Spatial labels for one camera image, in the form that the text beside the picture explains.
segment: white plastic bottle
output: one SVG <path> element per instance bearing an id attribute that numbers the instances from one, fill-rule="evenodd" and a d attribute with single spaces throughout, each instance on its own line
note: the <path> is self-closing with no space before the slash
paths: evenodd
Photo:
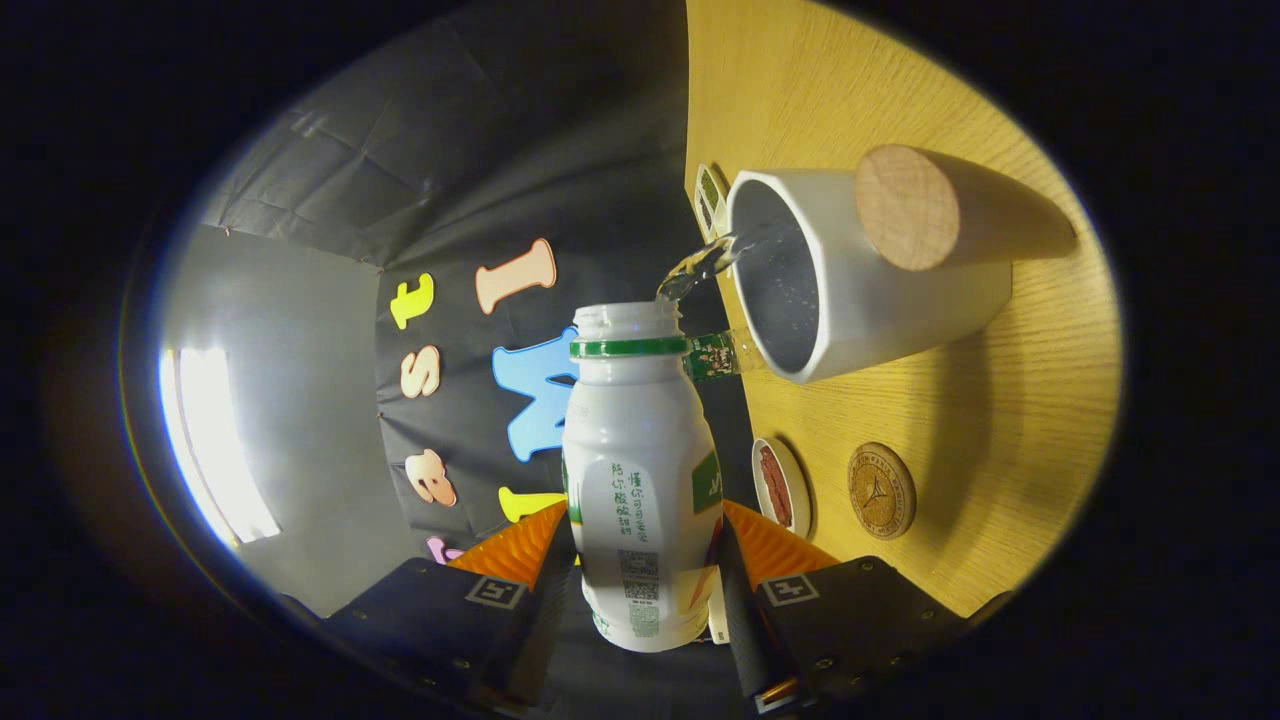
<path id="1" fill-rule="evenodd" d="M 707 626 L 723 496 L 689 341 L 667 301 L 580 307 L 579 380 L 564 418 L 564 486 L 595 626 L 637 652 Z"/>

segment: qr code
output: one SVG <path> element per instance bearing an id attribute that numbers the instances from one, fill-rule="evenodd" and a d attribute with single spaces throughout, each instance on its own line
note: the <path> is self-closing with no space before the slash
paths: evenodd
<path id="1" fill-rule="evenodd" d="M 632 550 L 620 550 L 618 562 L 622 565 L 623 575 L 636 575 L 640 578 L 658 577 L 657 552 L 636 552 Z"/>
<path id="2" fill-rule="evenodd" d="M 622 592 L 627 600 L 658 600 L 658 583 L 622 580 Z"/>

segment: wooden table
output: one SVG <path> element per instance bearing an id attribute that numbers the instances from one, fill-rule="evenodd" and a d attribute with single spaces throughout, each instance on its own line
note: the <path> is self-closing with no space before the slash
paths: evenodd
<path id="1" fill-rule="evenodd" d="M 887 142 L 980 163 L 1057 202 L 1079 247 L 1014 265 L 987 329 L 809 386 L 744 377 L 751 428 L 787 442 L 814 491 L 813 541 L 877 555 L 968 615 L 1016 587 L 1070 528 L 1115 424 L 1120 313 L 1098 238 L 1066 181 L 1005 114 L 945 69 L 803 0 L 689 0 L 689 155 L 742 169 L 842 168 Z M 730 322 L 746 327 L 732 281 Z M 911 470 L 918 511 L 899 539 L 868 536 L 846 491 L 859 445 Z"/>

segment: cork coaster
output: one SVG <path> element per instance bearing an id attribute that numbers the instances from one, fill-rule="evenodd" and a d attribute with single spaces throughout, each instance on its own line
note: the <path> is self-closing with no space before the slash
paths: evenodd
<path id="1" fill-rule="evenodd" d="M 879 539 L 893 539 L 915 518 L 915 483 L 902 459 L 878 442 L 868 442 L 849 460 L 849 500 L 858 521 Z"/>

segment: barcode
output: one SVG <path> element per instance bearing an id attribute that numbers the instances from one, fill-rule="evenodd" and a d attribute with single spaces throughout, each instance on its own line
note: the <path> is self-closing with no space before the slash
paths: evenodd
<path id="1" fill-rule="evenodd" d="M 652 638 L 658 634 L 658 609 L 641 605 L 631 606 L 631 632 L 637 638 Z"/>
<path id="2" fill-rule="evenodd" d="M 623 575 L 635 575 L 640 578 L 658 577 L 657 552 L 636 552 L 632 550 L 620 550 L 618 562 L 622 565 Z"/>
<path id="3" fill-rule="evenodd" d="M 658 600 L 658 583 L 622 580 L 622 592 L 627 600 Z"/>

